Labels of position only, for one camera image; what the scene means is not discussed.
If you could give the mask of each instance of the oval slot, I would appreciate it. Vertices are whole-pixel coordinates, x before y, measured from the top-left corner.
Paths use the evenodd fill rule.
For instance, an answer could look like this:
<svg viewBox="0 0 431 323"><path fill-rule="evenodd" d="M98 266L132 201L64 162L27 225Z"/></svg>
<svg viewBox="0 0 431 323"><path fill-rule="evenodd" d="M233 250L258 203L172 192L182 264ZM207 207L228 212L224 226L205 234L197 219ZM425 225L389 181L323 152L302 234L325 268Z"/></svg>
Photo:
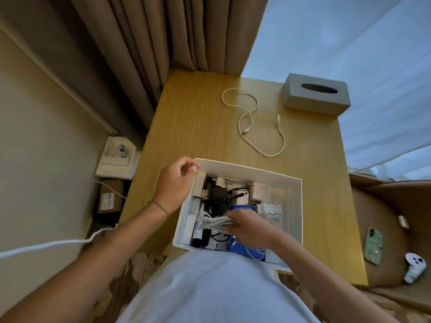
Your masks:
<svg viewBox="0 0 431 323"><path fill-rule="evenodd" d="M304 83L304 84L301 84L301 87L312 90L314 92L320 92L320 93L329 93L329 94L338 93L338 91L335 88L327 87L323 85L317 85L317 84Z"/></svg>

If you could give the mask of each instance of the patterned carpet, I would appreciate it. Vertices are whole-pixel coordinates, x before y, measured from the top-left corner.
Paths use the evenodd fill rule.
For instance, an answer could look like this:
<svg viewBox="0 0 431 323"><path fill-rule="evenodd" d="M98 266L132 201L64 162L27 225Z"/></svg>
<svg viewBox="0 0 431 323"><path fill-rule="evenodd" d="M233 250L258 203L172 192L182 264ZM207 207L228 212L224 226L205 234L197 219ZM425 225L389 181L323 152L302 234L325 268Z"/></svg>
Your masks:
<svg viewBox="0 0 431 323"><path fill-rule="evenodd" d="M96 231L103 226L96 225L91 231ZM100 239L105 237L105 232L96 236L93 242L87 245L83 251L87 250ZM93 311L85 320L86 323L114 323L122 311L127 307L140 288L164 263L165 256L147 255L136 253L123 267L121 272L112 280L109 290L99 298L94 304ZM330 323L319 305L315 303L310 294L301 286L293 275L280 274L281 283L296 293L304 304L321 321ZM402 313L393 310L386 310L401 323L431 323L431 316L418 313L416 311L404 311Z"/></svg>

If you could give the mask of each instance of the hand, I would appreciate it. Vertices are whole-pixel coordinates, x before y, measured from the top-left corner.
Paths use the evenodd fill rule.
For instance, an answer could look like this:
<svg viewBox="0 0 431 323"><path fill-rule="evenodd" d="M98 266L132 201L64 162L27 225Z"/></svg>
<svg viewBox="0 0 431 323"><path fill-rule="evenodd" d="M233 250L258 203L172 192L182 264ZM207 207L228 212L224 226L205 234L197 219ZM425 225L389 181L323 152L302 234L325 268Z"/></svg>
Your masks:
<svg viewBox="0 0 431 323"><path fill-rule="evenodd" d="M238 227L229 225L224 227L224 232L235 236L235 239L249 247L272 249L277 237L284 232L271 222L265 220L255 211L235 210L226 213L238 222Z"/></svg>
<svg viewBox="0 0 431 323"><path fill-rule="evenodd" d="M193 179L200 165L183 156L160 172L153 200L169 213L175 211L189 195Z"/></svg>

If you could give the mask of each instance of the chair seat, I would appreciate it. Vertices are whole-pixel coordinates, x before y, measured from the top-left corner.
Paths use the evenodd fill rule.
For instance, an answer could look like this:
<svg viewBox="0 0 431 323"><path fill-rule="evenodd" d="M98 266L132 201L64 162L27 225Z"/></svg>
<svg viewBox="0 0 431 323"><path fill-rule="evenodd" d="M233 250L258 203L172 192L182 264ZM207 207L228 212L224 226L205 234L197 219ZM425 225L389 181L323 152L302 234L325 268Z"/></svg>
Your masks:
<svg viewBox="0 0 431 323"><path fill-rule="evenodd" d="M364 260L369 286L373 288L401 285L407 272L404 258L409 252L407 230L400 226L397 214L382 200L354 187L352 194L362 249L364 250L368 228L374 228L383 235L380 265Z"/></svg>

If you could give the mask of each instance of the barcode label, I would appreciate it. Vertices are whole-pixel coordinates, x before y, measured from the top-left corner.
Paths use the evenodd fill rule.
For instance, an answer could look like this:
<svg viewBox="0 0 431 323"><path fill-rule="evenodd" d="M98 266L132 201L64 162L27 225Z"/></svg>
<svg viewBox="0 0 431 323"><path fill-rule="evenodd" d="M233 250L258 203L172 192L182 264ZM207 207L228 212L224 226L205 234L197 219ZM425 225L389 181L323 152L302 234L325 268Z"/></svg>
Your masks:
<svg viewBox="0 0 431 323"><path fill-rule="evenodd" d="M100 204L100 210L112 210L114 208L114 193L102 194L102 203Z"/></svg>

